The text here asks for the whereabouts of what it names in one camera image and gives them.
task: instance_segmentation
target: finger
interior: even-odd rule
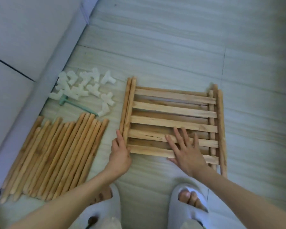
[[[166,141],[169,143],[170,147],[172,148],[172,150],[174,151],[174,153],[178,153],[179,154],[179,149],[176,146],[176,144],[173,142],[172,138],[169,135],[165,135],[165,139]]]
[[[124,142],[124,138],[122,136],[122,134],[120,133],[120,130],[116,131],[116,136],[117,136],[117,141],[120,147],[126,147],[125,146],[125,142]]]
[[[198,138],[197,133],[194,133],[193,145],[194,145],[194,148],[196,147],[199,148],[199,138]]]
[[[186,129],[182,127],[181,130],[182,130],[182,133],[183,133],[183,138],[184,138],[185,145],[187,147],[191,146],[190,138],[188,137]]]
[[[174,163],[176,166],[179,167],[179,163],[175,158],[167,158],[167,160],[171,161],[172,163]]]
[[[174,127],[174,132],[175,132],[175,135],[176,135],[176,138],[177,138],[177,142],[178,144],[180,145],[180,148],[182,150],[185,150],[186,149],[186,146],[184,144],[184,141],[183,141],[183,138],[182,136],[180,135],[178,129],[176,127]]]
[[[115,139],[112,140],[112,148],[114,151],[119,150],[119,145],[118,145],[118,141]]]

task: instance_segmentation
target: green rubber mallet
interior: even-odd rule
[[[79,104],[75,104],[75,103],[69,101],[68,98],[69,98],[69,96],[66,96],[65,94],[63,94],[63,95],[61,96],[61,98],[59,99],[59,105],[62,106],[62,105],[64,105],[65,103],[68,103],[68,104],[71,104],[71,105],[73,105],[73,106],[75,106],[75,107],[77,107],[77,108],[80,108],[80,109],[82,109],[82,110],[84,110],[84,111],[86,111],[86,112],[92,113],[92,114],[94,114],[95,116],[98,116],[98,114],[97,114],[96,112],[92,111],[92,110],[89,109],[89,108],[86,108],[86,107],[84,107],[84,106],[81,106],[81,105],[79,105]]]

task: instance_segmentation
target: tiled floor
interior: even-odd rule
[[[65,70],[97,67],[118,79],[101,92],[116,105],[90,177],[109,157],[127,77],[138,85],[224,92],[228,177],[286,210],[286,0],[100,0]],[[90,96],[81,103],[99,111]],[[42,114],[74,120],[81,111],[49,100]],[[211,209],[214,228],[244,228],[206,187],[163,158],[133,154],[117,182],[124,228],[166,228],[170,193],[196,183]],[[42,203],[22,197],[0,205],[5,226]]]

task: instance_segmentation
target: pant leg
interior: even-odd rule
[[[122,229],[120,221],[116,217],[105,217],[97,222],[93,229]]]
[[[188,219],[186,220],[180,229],[203,229],[203,227],[198,223],[198,221],[194,219]]]

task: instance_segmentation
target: folding wooden rack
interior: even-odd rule
[[[198,134],[200,150],[214,169],[227,177],[223,94],[217,84],[207,92],[189,92],[136,86],[128,78],[120,131],[131,153],[174,158],[165,135],[184,127],[191,140]]]

